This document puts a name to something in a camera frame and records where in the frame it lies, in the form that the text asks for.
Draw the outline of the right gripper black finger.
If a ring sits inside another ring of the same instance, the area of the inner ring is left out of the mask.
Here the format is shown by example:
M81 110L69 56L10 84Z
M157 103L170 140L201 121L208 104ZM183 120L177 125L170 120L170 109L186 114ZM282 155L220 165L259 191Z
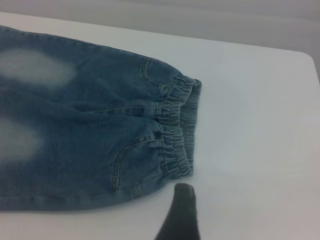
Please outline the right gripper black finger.
M173 200L157 240L199 240L196 194L187 183L174 186Z

